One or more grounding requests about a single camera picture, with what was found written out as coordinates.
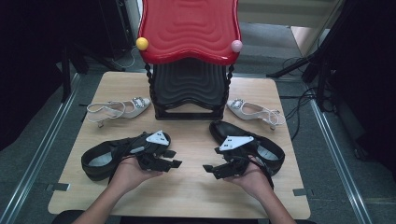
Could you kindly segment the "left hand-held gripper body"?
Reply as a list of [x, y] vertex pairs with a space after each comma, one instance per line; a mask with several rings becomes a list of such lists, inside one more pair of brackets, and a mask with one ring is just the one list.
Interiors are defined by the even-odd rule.
[[142, 133], [130, 145], [130, 154], [137, 158], [142, 170], [168, 172], [165, 168], [169, 158], [164, 158], [163, 153], [170, 143], [170, 136], [163, 131]]

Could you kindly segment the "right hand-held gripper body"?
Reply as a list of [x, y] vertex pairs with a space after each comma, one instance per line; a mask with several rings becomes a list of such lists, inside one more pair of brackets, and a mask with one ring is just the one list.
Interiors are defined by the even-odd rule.
[[235, 175], [242, 175], [248, 168], [250, 158], [243, 146], [253, 141], [252, 136], [227, 136], [223, 143], [219, 146], [224, 151], [223, 159], [226, 162], [216, 166], [221, 172], [221, 178]]

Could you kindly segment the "black leather shoe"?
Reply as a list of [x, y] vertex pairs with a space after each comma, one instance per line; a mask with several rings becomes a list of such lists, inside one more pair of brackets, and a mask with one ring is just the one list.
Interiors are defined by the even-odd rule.
[[130, 145], [136, 139], [123, 138], [105, 141], [88, 151], [81, 157], [82, 169], [92, 181], [112, 178], [121, 160], [130, 154]]
[[275, 175], [285, 160], [284, 150], [270, 139], [245, 131], [229, 122], [215, 120], [209, 124], [212, 137], [220, 145], [228, 136], [251, 136], [253, 140], [242, 145], [248, 155], [252, 155], [266, 167], [269, 175]]

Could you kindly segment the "white heeled sandal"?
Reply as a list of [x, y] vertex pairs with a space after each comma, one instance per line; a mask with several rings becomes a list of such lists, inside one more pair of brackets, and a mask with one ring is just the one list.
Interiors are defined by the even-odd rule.
[[277, 126], [286, 123], [286, 118], [279, 110], [255, 105], [243, 99], [229, 100], [226, 105], [238, 118], [242, 120], [261, 120], [271, 130], [275, 130]]
[[92, 103], [86, 107], [86, 118], [95, 122], [99, 127], [104, 126], [108, 119], [133, 119], [138, 117], [150, 106], [149, 98], [135, 97], [129, 101], [110, 101], [106, 103]]

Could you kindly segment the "red and black shoe rack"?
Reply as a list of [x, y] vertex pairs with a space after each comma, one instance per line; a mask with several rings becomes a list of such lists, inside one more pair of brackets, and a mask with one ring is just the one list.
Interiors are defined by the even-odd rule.
[[143, 0], [136, 46], [156, 119], [222, 119], [243, 47], [238, 0]]

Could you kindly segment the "person's right hand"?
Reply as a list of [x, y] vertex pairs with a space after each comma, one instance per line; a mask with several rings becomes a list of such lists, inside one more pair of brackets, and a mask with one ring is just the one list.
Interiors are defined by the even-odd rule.
[[265, 174], [253, 162], [248, 164], [246, 171], [242, 175], [226, 177], [224, 181], [241, 187], [248, 195], [259, 202], [268, 200], [270, 194], [274, 193]]

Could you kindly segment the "person's left hand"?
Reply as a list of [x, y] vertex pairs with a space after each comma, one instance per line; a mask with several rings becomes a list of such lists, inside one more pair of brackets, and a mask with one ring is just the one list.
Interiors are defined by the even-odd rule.
[[108, 187], [112, 192], [124, 195], [144, 181], [162, 175], [163, 172], [142, 170], [135, 157], [125, 157], [118, 165]]

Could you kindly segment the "black metal stand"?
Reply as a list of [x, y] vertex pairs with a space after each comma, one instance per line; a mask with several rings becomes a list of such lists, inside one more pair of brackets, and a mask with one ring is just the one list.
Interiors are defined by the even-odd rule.
[[316, 91], [316, 103], [321, 111], [325, 110], [325, 84], [326, 78], [330, 75], [330, 49], [334, 43], [334, 39], [337, 35], [338, 30], [343, 23], [343, 7], [347, 0], [335, 0], [335, 6], [330, 12], [329, 17], [326, 19], [325, 24], [318, 33], [322, 35], [325, 27], [331, 22], [332, 27], [329, 33], [324, 37], [321, 43], [317, 42], [318, 46], [315, 51], [302, 59], [297, 60], [295, 63], [286, 66], [285, 68], [267, 75], [267, 77], [279, 78], [285, 76], [287, 73], [296, 70], [306, 65], [306, 68], [302, 74], [302, 80], [305, 83], [311, 83], [315, 77], [318, 77], [318, 88]]
[[87, 49], [77, 43], [65, 44], [61, 53], [61, 65], [63, 75], [63, 97], [61, 102], [65, 103], [71, 96], [71, 79], [70, 79], [70, 64], [73, 64], [79, 73], [86, 74], [89, 66], [87, 65], [84, 56], [88, 55], [98, 63], [104, 65], [110, 71], [124, 71], [119, 65], [108, 62], [104, 57], [99, 56], [90, 49]]

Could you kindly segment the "black curtain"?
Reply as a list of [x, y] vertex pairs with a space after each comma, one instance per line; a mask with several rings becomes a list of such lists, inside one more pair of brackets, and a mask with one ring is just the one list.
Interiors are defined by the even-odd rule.
[[0, 151], [58, 89], [77, 43], [106, 60], [132, 48], [126, 0], [0, 0]]
[[362, 160], [396, 177], [396, 0], [346, 0], [329, 52], [338, 115]]

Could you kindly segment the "metal floor rail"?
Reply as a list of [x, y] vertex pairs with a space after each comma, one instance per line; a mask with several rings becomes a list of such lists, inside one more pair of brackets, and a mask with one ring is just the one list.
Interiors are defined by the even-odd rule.
[[27, 166], [21, 181], [14, 189], [12, 197], [9, 200], [3, 215], [0, 216], [0, 224], [13, 224], [16, 220], [18, 213], [21, 211], [21, 207], [35, 183], [35, 179], [50, 152], [50, 148], [64, 123], [64, 119], [76, 98], [80, 81], [81, 75], [75, 73], [71, 79], [71, 93], [66, 100], [60, 104], [50, 126], [35, 151], [31, 162]]
[[350, 173], [350, 170], [341, 153], [340, 147], [338, 146], [337, 140], [333, 135], [331, 126], [325, 114], [319, 110], [315, 103], [311, 103], [311, 107], [358, 223], [373, 224], [366, 204], [361, 197], [360, 190], [354, 181], [352, 174]]

